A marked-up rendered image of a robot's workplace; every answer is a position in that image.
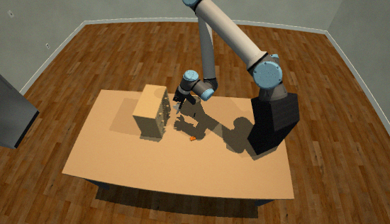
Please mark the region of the tan chest of drawers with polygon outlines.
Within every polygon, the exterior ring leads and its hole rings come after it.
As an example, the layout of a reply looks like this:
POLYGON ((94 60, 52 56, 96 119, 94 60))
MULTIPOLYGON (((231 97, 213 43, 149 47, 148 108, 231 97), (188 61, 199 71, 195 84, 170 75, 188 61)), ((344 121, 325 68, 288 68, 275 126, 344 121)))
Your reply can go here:
POLYGON ((133 112, 135 122, 143 135, 162 138, 155 118, 166 88, 166 86, 145 85, 133 112))

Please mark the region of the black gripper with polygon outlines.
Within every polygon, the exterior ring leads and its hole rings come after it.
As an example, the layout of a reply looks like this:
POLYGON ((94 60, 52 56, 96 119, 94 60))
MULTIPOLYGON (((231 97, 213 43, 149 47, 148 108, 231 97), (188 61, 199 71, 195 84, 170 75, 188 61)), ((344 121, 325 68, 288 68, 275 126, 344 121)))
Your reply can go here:
POLYGON ((175 92, 175 95, 174 95, 174 98, 173 98, 173 101, 178 102, 177 105, 173 105, 173 108, 175 108, 177 110, 176 114, 178 114, 178 112, 180 111, 180 109, 182 107, 182 104, 184 103, 185 98, 183 97, 183 95, 187 95, 187 94, 180 93, 180 91, 178 90, 178 87, 176 89, 177 91, 175 92))

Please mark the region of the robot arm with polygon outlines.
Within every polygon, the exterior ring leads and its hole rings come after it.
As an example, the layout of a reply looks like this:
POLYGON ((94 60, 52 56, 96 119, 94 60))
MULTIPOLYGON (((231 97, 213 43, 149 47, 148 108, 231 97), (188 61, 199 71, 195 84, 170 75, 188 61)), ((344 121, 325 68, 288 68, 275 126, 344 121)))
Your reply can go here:
POLYGON ((197 72, 187 70, 178 88, 180 93, 187 94, 183 95, 185 99, 194 105, 196 99, 190 94, 193 91, 202 100, 208 101, 218 88, 212 29, 246 64, 246 70, 253 76, 254 82, 260 88, 260 101, 275 101, 288 96, 283 85, 282 69, 277 54, 270 56, 268 52, 261 51, 212 0, 182 1, 198 17, 203 79, 205 82, 199 79, 197 72))

